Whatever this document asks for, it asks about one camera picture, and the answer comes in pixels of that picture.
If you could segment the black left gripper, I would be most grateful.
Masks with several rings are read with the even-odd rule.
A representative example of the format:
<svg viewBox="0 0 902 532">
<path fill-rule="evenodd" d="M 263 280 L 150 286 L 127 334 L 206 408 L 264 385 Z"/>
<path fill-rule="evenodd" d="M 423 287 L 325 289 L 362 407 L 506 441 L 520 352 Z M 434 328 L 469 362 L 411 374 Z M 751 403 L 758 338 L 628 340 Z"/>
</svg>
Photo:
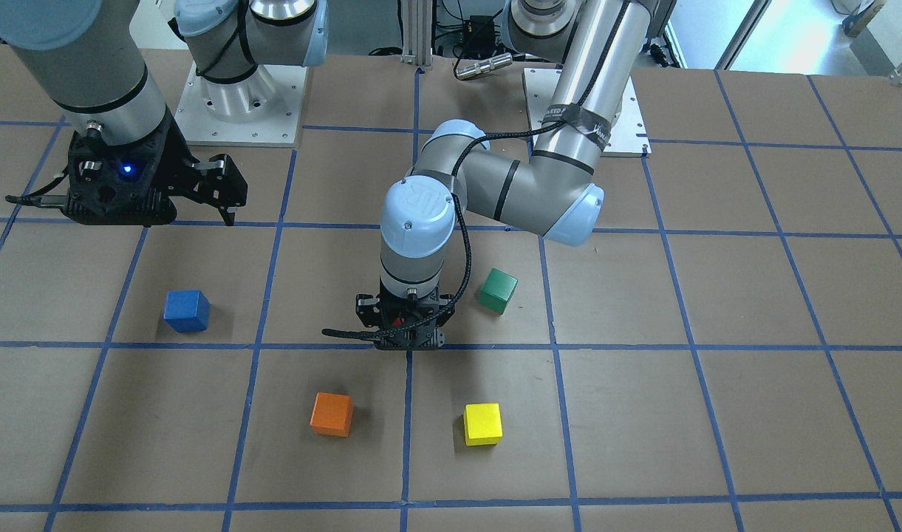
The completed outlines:
<svg viewBox="0 0 902 532">
<path fill-rule="evenodd" d="M 435 287 L 427 294 L 395 296 L 383 285 L 377 296 L 357 294 L 355 313 L 364 327 L 376 327 L 369 337 L 376 348 L 382 350 L 433 350 L 444 346 L 445 336 L 441 327 L 454 315 L 451 294 L 440 294 Z M 393 329 L 392 322 L 401 317 L 406 322 Z"/>
</svg>

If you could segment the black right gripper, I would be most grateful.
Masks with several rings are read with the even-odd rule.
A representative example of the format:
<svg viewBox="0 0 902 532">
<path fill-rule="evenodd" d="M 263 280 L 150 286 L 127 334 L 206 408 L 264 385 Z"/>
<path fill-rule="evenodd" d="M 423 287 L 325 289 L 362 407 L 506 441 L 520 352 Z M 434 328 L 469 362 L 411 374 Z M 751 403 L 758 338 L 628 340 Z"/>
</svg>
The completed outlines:
<svg viewBox="0 0 902 532">
<path fill-rule="evenodd" d="M 172 196 L 213 206 L 228 227 L 247 205 L 248 184 L 228 154 L 197 162 L 171 111 L 150 134 L 109 144 L 109 129 L 90 121 L 68 151 L 69 189 L 64 216 L 82 225 L 169 225 Z"/>
</svg>

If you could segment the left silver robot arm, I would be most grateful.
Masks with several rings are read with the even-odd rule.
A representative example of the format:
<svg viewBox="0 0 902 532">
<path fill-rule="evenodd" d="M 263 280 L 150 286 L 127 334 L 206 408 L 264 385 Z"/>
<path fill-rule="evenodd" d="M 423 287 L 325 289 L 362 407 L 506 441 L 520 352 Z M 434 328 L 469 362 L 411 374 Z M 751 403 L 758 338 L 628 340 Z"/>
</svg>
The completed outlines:
<svg viewBox="0 0 902 532">
<path fill-rule="evenodd" d="M 363 330 L 324 334 L 384 350 L 441 347 L 471 278 L 467 211 L 586 242 L 605 199 L 593 175 L 656 12 L 655 1 L 509 1 L 502 40 L 561 69 L 541 120 L 496 134 L 464 119 L 440 124 L 384 198 L 379 290 L 355 299 Z"/>
</svg>

